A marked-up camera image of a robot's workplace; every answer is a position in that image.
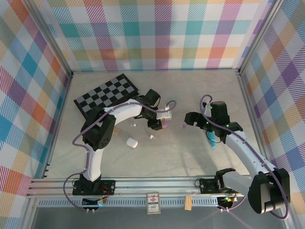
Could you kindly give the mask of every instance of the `white table surface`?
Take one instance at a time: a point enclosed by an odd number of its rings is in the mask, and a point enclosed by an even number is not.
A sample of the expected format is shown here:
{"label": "white table surface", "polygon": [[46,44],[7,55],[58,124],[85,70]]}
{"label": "white table surface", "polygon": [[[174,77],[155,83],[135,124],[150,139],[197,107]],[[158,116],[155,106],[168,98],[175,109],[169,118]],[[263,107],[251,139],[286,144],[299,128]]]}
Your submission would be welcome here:
{"label": "white table surface", "polygon": [[[252,143],[257,146],[250,119],[234,70],[191,71],[125,71],[140,94],[152,88],[161,95],[159,108],[176,100],[172,120],[166,129],[154,131],[146,120],[133,119],[119,123],[118,135],[113,135],[102,157],[102,177],[163,177],[214,175],[219,169],[232,167],[239,173],[248,171],[223,143],[211,148],[205,132],[184,124],[185,114],[199,112],[202,95],[211,94],[214,101],[225,101],[231,121],[237,121]],[[84,168],[85,151],[72,145],[85,121],[73,100],[100,86],[121,72],[77,73],[70,92],[56,141],[48,178],[66,178]],[[135,149],[126,145],[132,137],[139,143]]]}

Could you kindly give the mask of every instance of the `colorful plaid backdrop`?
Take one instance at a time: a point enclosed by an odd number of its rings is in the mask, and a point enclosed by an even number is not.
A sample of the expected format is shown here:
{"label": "colorful plaid backdrop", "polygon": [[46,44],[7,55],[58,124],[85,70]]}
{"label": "colorful plaid backdrop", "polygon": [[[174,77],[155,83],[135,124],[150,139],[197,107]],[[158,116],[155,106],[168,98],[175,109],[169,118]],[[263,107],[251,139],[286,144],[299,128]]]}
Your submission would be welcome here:
{"label": "colorful plaid backdrop", "polygon": [[17,228],[67,80],[21,0],[0,0],[0,229]]}
{"label": "colorful plaid backdrop", "polygon": [[286,0],[244,79],[272,162],[305,225],[305,1]]}
{"label": "colorful plaid backdrop", "polygon": [[251,47],[251,45],[252,45],[252,43],[253,43],[256,35],[257,35],[257,33],[259,32],[259,30],[260,30],[260,28],[261,28],[261,26],[262,26],[262,24],[264,22],[264,19],[265,19],[267,13],[269,12],[273,2],[274,2],[274,0],[268,0],[268,3],[266,4],[266,6],[265,6],[265,8],[264,8],[264,10],[263,10],[263,12],[262,12],[262,14],[261,14],[257,24],[256,24],[256,26],[255,26],[251,36],[250,36],[250,39],[248,40],[248,43],[247,43],[247,45],[246,45],[246,47],[245,47],[245,49],[243,51],[242,57],[239,59],[239,62],[237,64],[236,68],[240,68],[240,66],[242,65],[242,63],[243,63],[246,55],[248,54],[248,51],[249,51],[249,49],[250,49],[250,47]]}
{"label": "colorful plaid backdrop", "polygon": [[36,0],[76,71],[236,67],[271,2]]}

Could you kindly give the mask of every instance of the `small white object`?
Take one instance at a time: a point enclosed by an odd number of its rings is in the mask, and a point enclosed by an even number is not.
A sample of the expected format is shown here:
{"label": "small white object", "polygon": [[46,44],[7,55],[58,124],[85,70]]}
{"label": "small white object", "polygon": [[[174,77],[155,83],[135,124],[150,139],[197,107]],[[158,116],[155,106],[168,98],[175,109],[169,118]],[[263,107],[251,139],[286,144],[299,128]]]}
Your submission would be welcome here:
{"label": "small white object", "polygon": [[205,116],[210,117],[210,116],[212,116],[210,100],[207,99],[205,102],[206,102],[206,105],[205,105],[204,114],[205,114]]}
{"label": "small white object", "polygon": [[[165,109],[159,109],[157,111],[167,111],[169,110],[170,107],[169,106],[165,106]],[[157,119],[167,119],[167,120],[171,120],[172,119],[172,112],[165,112],[165,113],[157,113]]]}
{"label": "small white object", "polygon": [[128,146],[130,146],[131,148],[136,148],[137,145],[138,145],[138,141],[134,140],[133,138],[130,137],[130,138],[127,139],[126,144]]}

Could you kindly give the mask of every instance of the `checkerboard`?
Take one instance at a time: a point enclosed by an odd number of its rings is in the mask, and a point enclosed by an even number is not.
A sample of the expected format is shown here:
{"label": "checkerboard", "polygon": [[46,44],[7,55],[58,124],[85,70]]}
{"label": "checkerboard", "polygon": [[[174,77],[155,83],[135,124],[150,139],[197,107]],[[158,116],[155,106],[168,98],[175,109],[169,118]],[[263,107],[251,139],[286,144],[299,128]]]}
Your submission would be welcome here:
{"label": "checkerboard", "polygon": [[138,88],[133,85],[126,75],[121,74],[78,97],[74,102],[82,115],[87,118],[91,109],[96,106],[101,108],[115,106],[138,94]]}

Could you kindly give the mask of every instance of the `purple cable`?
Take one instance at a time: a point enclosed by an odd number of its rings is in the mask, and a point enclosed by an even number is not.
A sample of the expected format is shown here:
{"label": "purple cable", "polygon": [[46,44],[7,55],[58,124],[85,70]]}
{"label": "purple cable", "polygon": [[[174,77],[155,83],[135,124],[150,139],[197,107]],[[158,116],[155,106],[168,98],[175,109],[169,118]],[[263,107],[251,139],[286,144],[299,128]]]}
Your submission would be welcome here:
{"label": "purple cable", "polygon": [[[249,147],[249,149],[254,153],[254,155],[258,158],[258,160],[262,163],[262,165],[268,170],[268,172],[269,172],[270,175],[273,177],[273,179],[275,180],[276,184],[278,185],[278,187],[279,187],[279,189],[280,189],[280,191],[281,191],[282,197],[283,197],[284,202],[285,202],[285,207],[286,207],[286,213],[285,213],[285,215],[284,215],[283,217],[282,217],[282,216],[279,216],[279,215],[277,215],[277,214],[275,214],[275,213],[273,213],[273,212],[270,212],[270,213],[271,213],[273,216],[275,216],[275,217],[277,217],[277,218],[279,218],[279,219],[283,219],[283,220],[287,219],[287,218],[289,217],[289,203],[288,203],[288,200],[287,200],[287,197],[286,197],[286,193],[285,193],[285,191],[284,191],[284,189],[283,189],[283,187],[282,187],[280,181],[277,179],[277,177],[275,176],[275,174],[273,173],[273,171],[264,163],[264,160],[261,159],[261,157],[258,155],[258,153],[253,149],[253,147],[252,147],[244,138],[242,138],[241,136],[239,136],[239,135],[238,135],[237,133],[235,133],[234,131],[232,131],[232,130],[230,130],[230,129],[228,129],[228,128],[225,128],[225,127],[223,127],[223,126],[221,126],[221,125],[218,125],[218,124],[216,124],[216,123],[214,123],[214,122],[212,122],[210,119],[208,119],[208,118],[204,115],[203,108],[202,108],[202,103],[203,103],[203,99],[204,99],[205,97],[207,97],[207,96],[210,97],[210,99],[211,99],[210,102],[213,100],[213,98],[212,98],[209,94],[205,94],[205,95],[201,98],[200,104],[199,104],[201,114],[202,114],[203,117],[206,119],[206,121],[208,121],[208,122],[211,123],[212,125],[214,125],[214,126],[220,128],[220,129],[223,129],[223,130],[225,130],[225,131],[228,131],[228,132],[230,132],[231,134],[233,134],[233,135],[235,135],[236,137],[238,137],[240,140],[242,140],[242,141]],[[243,201],[244,201],[244,199],[243,199],[238,205],[236,205],[235,207],[233,207],[233,208],[231,208],[231,209],[234,209],[234,208],[238,207]]]}
{"label": "purple cable", "polygon": [[72,200],[68,197],[68,194],[67,194],[67,192],[66,192],[66,183],[67,183],[67,181],[68,181],[72,176],[76,176],[76,175],[83,174],[83,173],[88,169],[89,161],[90,161],[90,160],[89,160],[89,159],[90,159],[90,155],[89,155],[90,149],[89,149],[86,145],[82,145],[82,144],[77,144],[77,143],[75,143],[75,142],[77,141],[77,139],[79,139],[80,136],[82,136],[83,134],[85,134],[88,130],[90,130],[90,129],[91,129],[92,127],[94,127],[97,123],[99,123],[106,115],[110,114],[111,112],[115,111],[116,109],[118,109],[118,108],[120,108],[120,107],[129,106],[129,105],[140,105],[140,106],[144,107],[145,109],[147,109],[147,110],[149,110],[149,111],[152,111],[152,112],[155,112],[155,113],[166,113],[166,112],[169,112],[169,111],[173,110],[173,109],[176,107],[176,105],[177,105],[177,102],[176,102],[175,100],[171,100],[171,101],[169,101],[169,102],[166,104],[166,106],[168,106],[170,103],[174,103],[174,105],[173,105],[170,109],[168,109],[168,110],[166,110],[166,111],[156,111],[156,110],[153,110],[153,109],[151,109],[150,107],[145,106],[145,105],[143,105],[143,104],[141,104],[141,103],[138,103],[138,102],[131,102],[131,103],[119,104],[119,105],[115,106],[113,109],[111,109],[111,110],[105,112],[105,113],[104,113],[101,117],[99,117],[94,123],[92,123],[92,124],[91,124],[90,126],[88,126],[86,129],[84,129],[82,132],[80,132],[80,133],[73,139],[72,144],[73,144],[74,146],[83,147],[83,148],[87,151],[87,158],[86,158],[85,169],[84,169],[82,172],[80,172],[80,173],[73,173],[73,174],[71,174],[70,176],[68,176],[68,178],[64,181],[63,187],[62,187],[63,193],[64,193],[65,197],[67,198],[67,200],[68,200],[74,207],[76,207],[77,209],[86,211],[84,208],[81,208],[81,207],[77,206],[76,204],[74,204],[74,203],[72,202]]}

